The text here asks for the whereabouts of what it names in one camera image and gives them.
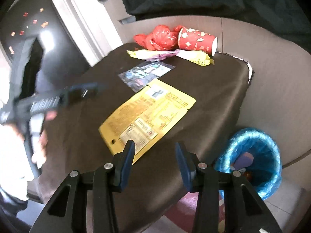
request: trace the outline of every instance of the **person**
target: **person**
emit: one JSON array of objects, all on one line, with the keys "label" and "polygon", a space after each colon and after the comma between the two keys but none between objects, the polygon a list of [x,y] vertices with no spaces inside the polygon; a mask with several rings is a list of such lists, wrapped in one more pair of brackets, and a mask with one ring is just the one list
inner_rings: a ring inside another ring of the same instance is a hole
[{"label": "person", "polygon": [[[56,111],[46,114],[45,120],[53,120]],[[32,161],[38,168],[46,162],[48,136],[43,130],[38,144],[34,144]],[[0,232],[29,232],[30,227],[16,218],[27,208],[27,182],[33,175],[24,150],[24,137],[14,124],[0,125]]]}]

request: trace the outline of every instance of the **blue plastic liner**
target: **blue plastic liner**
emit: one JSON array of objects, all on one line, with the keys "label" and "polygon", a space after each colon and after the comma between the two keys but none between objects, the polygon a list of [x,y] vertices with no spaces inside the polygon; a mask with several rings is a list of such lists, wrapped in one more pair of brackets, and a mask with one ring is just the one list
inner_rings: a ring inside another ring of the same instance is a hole
[{"label": "blue plastic liner", "polygon": [[215,169],[230,173],[232,171],[230,165],[245,152],[254,156],[252,165],[246,170],[252,173],[251,184],[259,196],[265,200],[273,195],[281,184],[282,163],[278,146],[263,131],[246,128],[237,132],[229,140],[225,153],[218,158]]}]

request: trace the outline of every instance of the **red paper cup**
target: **red paper cup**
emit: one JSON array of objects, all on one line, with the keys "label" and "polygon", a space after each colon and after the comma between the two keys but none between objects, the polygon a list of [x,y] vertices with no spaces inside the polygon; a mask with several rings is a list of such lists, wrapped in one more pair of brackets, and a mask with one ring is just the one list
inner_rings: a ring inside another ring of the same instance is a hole
[{"label": "red paper cup", "polygon": [[205,32],[182,27],[178,35],[178,46],[182,50],[201,50],[214,56],[217,49],[217,38]]}]

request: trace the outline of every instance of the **dark brown fabric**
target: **dark brown fabric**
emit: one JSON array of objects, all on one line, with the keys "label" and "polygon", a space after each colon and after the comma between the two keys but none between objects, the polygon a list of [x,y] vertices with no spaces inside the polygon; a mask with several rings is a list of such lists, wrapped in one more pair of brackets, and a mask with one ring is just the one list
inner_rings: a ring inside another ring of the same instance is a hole
[{"label": "dark brown fabric", "polygon": [[[61,110],[47,126],[47,162],[39,177],[47,201],[72,170],[93,171],[110,162],[112,155],[98,128],[121,104],[134,95],[118,74],[140,64],[125,44],[112,51],[87,71],[78,83],[101,82],[108,86],[101,95]],[[211,163],[224,149],[239,116],[248,88],[245,63],[223,54],[214,56],[215,65],[201,67],[179,57],[164,60],[175,66],[160,80],[194,97],[188,113],[133,166],[129,184],[115,194],[120,232],[140,232],[161,217],[165,210],[186,194],[175,160],[174,143],[183,140],[190,152]]]}]

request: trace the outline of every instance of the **brown tablecloth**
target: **brown tablecloth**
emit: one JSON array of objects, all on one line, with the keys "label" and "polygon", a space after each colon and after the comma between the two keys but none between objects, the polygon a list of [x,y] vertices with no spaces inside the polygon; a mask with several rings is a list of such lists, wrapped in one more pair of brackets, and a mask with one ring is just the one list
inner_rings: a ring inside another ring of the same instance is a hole
[{"label": "brown tablecloth", "polygon": [[[98,128],[121,104],[134,95],[118,74],[140,64],[128,56],[137,44],[127,43],[87,71],[76,83],[100,82],[108,86],[96,98],[59,112],[47,124],[47,162],[39,177],[45,202],[72,170],[96,170],[110,162],[112,155]],[[211,163],[225,148],[239,116],[248,88],[247,65],[217,53],[215,65],[198,66],[179,57],[164,60],[175,66],[160,80],[194,97],[187,114],[134,165],[128,187],[114,194],[120,232],[140,232],[160,218],[185,194],[175,160],[174,143],[183,140],[190,152]]]}]

